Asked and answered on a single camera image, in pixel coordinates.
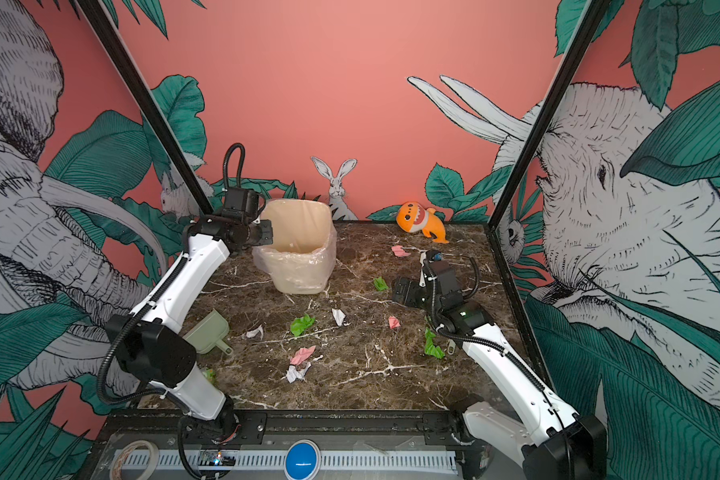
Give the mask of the long green paper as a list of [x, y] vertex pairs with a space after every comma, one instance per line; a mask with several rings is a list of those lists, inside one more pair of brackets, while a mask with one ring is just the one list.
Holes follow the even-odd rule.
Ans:
[[424, 347], [424, 353], [427, 356], [431, 356], [437, 359], [443, 359], [445, 357], [445, 352], [442, 350], [442, 348], [435, 344], [435, 338], [437, 337], [437, 334], [432, 331], [429, 327], [425, 328], [425, 347]]

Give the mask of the beige bin with plastic liner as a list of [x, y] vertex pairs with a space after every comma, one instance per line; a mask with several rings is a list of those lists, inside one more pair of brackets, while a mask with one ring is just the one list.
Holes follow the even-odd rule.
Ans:
[[337, 232], [328, 205], [318, 201], [277, 199], [267, 203], [262, 221], [270, 221], [273, 243], [252, 249], [254, 265], [284, 294], [322, 292], [336, 263]]

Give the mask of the green plastic dustpan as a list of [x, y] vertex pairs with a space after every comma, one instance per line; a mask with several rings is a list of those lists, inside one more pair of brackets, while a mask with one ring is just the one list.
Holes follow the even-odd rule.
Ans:
[[183, 338], [195, 348], [198, 354], [208, 354], [217, 348], [223, 354], [231, 355], [233, 350], [225, 342], [229, 331], [228, 321], [218, 311], [213, 310]]

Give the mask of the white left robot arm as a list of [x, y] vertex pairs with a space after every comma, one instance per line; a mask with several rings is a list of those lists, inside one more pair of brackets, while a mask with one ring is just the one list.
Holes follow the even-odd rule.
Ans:
[[230, 255], [272, 244], [272, 225], [260, 217], [265, 205], [251, 189], [227, 188], [218, 212], [184, 229], [182, 252], [155, 288], [129, 313], [110, 318], [110, 348], [96, 377], [102, 403], [165, 394], [210, 442], [236, 437], [240, 421], [232, 399], [203, 375], [196, 348], [180, 332], [202, 288]]

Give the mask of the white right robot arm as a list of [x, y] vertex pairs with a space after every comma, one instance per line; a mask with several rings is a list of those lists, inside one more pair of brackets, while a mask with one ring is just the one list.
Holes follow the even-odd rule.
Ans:
[[498, 449], [528, 479], [603, 479], [607, 475], [607, 430], [583, 416], [531, 369], [504, 336], [475, 289], [464, 291], [441, 252], [420, 257], [420, 276], [398, 278], [393, 299], [426, 314], [430, 330], [455, 343], [491, 378], [516, 415], [487, 402], [461, 415], [468, 435]]

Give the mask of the small green paper scrap centre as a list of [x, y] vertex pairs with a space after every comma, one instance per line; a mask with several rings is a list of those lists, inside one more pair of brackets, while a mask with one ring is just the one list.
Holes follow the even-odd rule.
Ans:
[[373, 285], [374, 285], [374, 288], [379, 292], [387, 291], [389, 289], [388, 284], [382, 277], [374, 278]]

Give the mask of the white paper scrap left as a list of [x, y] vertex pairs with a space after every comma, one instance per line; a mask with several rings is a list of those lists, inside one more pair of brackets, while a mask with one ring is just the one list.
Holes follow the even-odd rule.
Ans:
[[254, 338], [262, 339], [263, 336], [264, 336], [264, 328], [262, 325], [259, 325], [256, 328], [249, 330], [245, 333], [245, 337], [247, 339], [254, 339]]

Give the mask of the white paper scrap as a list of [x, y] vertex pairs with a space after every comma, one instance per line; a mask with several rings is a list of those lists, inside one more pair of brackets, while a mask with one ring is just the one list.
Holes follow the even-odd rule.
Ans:
[[249, 330], [245, 333], [245, 337], [247, 339], [254, 339], [254, 338], [262, 339], [263, 336], [264, 336], [264, 328], [262, 325], [259, 325], [256, 328]]
[[331, 312], [336, 325], [339, 327], [343, 326], [346, 314], [341, 309], [332, 309]]

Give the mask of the white paper scrap centre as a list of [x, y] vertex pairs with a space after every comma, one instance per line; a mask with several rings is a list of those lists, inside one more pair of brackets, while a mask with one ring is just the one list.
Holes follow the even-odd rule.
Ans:
[[341, 309], [332, 309], [331, 312], [336, 325], [339, 327], [343, 326], [346, 314]]

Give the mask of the green crumpled paper left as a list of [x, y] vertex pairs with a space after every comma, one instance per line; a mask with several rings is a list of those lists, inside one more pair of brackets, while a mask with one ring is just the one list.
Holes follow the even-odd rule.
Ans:
[[295, 338], [303, 335], [309, 328], [311, 328], [316, 319], [309, 314], [305, 314], [302, 317], [296, 318], [290, 325], [290, 332]]

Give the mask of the green frog toy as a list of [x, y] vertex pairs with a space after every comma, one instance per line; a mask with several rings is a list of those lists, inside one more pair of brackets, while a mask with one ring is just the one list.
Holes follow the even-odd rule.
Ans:
[[202, 370], [204, 377], [212, 384], [216, 384], [216, 372], [211, 368], [205, 368]]

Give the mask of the black right corner frame post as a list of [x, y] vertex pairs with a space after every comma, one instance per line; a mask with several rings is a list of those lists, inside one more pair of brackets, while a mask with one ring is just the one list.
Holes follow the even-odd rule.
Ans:
[[586, 50], [594, 37], [594, 33], [605, 16], [609, 5], [610, 1], [606, 0], [587, 2], [583, 10], [583, 14], [577, 24], [573, 38], [563, 55], [562, 62], [557, 70], [546, 98], [541, 103], [540, 110], [532, 125], [530, 134], [523, 143], [523, 148], [518, 160], [511, 171], [511, 175], [508, 178], [498, 205], [495, 207], [495, 210], [488, 222], [487, 229], [490, 233], [494, 233], [498, 230], [499, 222], [505, 214], [512, 196], [518, 189], [530, 162], [536, 156], [536, 152], [541, 144], [546, 130], [552, 122], [565, 95], [566, 89], [578, 70]]

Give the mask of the black corner frame post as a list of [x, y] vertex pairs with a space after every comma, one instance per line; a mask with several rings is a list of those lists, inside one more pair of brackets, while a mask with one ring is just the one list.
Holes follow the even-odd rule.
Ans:
[[490, 233], [494, 233], [498, 230], [499, 222], [505, 214], [512, 196], [518, 189], [530, 162], [536, 156], [536, 152], [541, 144], [546, 130], [552, 122], [565, 95], [566, 89], [578, 70], [586, 50], [594, 37], [594, 33], [605, 16], [609, 5], [610, 1], [606, 0], [587, 2], [583, 10], [583, 14], [577, 24], [573, 38], [563, 55], [562, 62], [557, 70], [546, 98], [541, 103], [540, 110], [532, 125], [530, 134], [523, 143], [523, 148], [518, 160], [511, 171], [511, 175], [508, 178], [498, 205], [495, 207], [495, 210], [488, 222], [487, 229]]
[[109, 17], [102, 1], [76, 1], [82, 14], [94, 31], [99, 42], [105, 49], [121, 79], [138, 104], [141, 113], [155, 133], [159, 144], [165, 150], [172, 164], [177, 169], [191, 196], [198, 204], [203, 215], [213, 212], [207, 195], [203, 192], [194, 171], [191, 169], [183, 150], [170, 128], [165, 115], [159, 108], [152, 91], [147, 86], [143, 75], [137, 68], [133, 57]]

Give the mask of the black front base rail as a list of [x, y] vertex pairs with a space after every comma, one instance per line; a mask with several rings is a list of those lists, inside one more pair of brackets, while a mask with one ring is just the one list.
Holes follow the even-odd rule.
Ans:
[[[231, 445], [261, 445], [274, 435], [421, 436], [427, 445], [468, 447], [476, 439], [454, 412], [446, 410], [261, 410], [238, 409]], [[173, 435], [182, 417], [176, 409], [125, 409], [110, 415], [96, 446], [123, 435]]]

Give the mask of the black left corner frame post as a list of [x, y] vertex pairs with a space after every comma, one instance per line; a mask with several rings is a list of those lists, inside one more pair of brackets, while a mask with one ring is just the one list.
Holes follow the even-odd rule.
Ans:
[[109, 17], [102, 1], [76, 1], [82, 14], [94, 31], [99, 42], [105, 49], [121, 79], [138, 104], [141, 113], [155, 133], [159, 144], [165, 150], [172, 164], [177, 169], [191, 196], [198, 204], [203, 215], [213, 212], [207, 195], [203, 192], [194, 171], [191, 169], [183, 150], [170, 128], [165, 115], [159, 108], [152, 91], [147, 86], [143, 75], [137, 68], [133, 57]]

